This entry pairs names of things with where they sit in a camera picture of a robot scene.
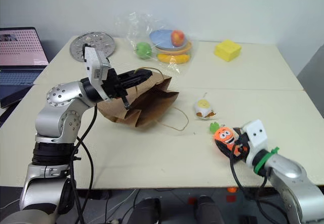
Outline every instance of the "small white toy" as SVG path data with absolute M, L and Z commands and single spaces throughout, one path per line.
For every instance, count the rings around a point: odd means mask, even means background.
M 201 98 L 194 104 L 196 115 L 200 119 L 210 119 L 216 115 L 211 107 L 211 104 L 205 99 Z

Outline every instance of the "brown paper bag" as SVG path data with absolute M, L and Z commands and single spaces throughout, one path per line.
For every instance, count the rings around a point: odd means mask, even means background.
M 171 77 L 156 72 L 144 83 L 127 89 L 128 102 L 131 109 L 124 107 L 122 99 L 98 104 L 100 113 L 116 123 L 123 123 L 132 127 L 146 126 L 160 118 L 178 97 L 178 92 L 168 91 Z

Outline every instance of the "perforated metal disc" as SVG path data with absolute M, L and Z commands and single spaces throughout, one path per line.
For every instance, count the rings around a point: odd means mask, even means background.
M 113 53 L 116 46 L 113 38 L 104 32 L 85 33 L 73 40 L 70 45 L 70 53 L 77 61 L 84 62 L 82 47 L 85 43 L 99 51 L 103 51 L 106 57 Z

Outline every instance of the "green ring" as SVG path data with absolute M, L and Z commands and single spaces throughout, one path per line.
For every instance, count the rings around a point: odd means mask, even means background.
M 260 169 L 263 167 L 263 165 L 268 161 L 270 157 L 272 157 L 274 154 L 277 154 L 279 150 L 279 147 L 276 147 L 271 152 L 268 152 L 264 157 L 259 161 L 259 163 L 255 166 L 254 172 L 256 174 L 259 174 Z

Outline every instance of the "laptop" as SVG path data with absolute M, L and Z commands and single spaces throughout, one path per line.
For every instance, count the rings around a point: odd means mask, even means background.
M 0 99 L 31 87 L 48 64 L 34 27 L 0 28 Z

